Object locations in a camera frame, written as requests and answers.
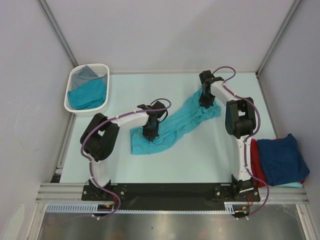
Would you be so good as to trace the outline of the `light teal polo shirt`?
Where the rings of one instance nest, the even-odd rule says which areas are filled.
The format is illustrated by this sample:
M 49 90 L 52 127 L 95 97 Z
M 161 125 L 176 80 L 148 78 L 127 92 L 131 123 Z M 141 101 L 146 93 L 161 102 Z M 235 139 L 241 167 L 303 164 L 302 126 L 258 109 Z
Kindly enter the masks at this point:
M 185 134 L 190 133 L 202 122 L 220 117 L 221 106 L 216 102 L 205 108 L 200 106 L 199 99 L 202 90 L 191 95 L 174 114 L 159 124 L 158 134 L 149 141 L 143 137 L 141 127 L 130 130 L 130 150 L 132 155 L 151 155 L 164 152 L 179 141 Z

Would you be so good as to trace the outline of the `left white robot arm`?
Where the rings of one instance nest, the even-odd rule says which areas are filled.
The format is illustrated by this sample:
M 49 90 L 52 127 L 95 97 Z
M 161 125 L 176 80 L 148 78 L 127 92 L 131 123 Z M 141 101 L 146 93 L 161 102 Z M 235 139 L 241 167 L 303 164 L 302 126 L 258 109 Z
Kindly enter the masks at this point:
M 100 200 L 110 196 L 107 158 L 112 154 L 118 134 L 142 128 L 142 137 L 151 142 L 159 136 L 159 125 L 168 116 L 168 108 L 161 99 L 151 104 L 138 105 L 133 111 L 114 117 L 97 113 L 91 119 L 80 138 L 80 153 L 89 162 L 89 182 L 94 185 L 93 194 Z

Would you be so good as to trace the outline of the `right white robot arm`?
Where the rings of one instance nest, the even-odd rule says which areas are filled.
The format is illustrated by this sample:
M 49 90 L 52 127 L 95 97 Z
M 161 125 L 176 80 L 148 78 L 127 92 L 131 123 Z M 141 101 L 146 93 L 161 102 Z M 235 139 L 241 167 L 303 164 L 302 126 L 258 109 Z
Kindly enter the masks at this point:
M 218 99 L 225 106 L 224 125 L 233 143 L 234 166 L 231 175 L 231 196 L 242 201 L 254 190 L 251 170 L 251 140 L 256 129 L 256 111 L 250 97 L 241 97 L 226 86 L 226 81 L 215 77 L 210 70 L 199 74 L 202 93 L 199 104 L 209 108 Z

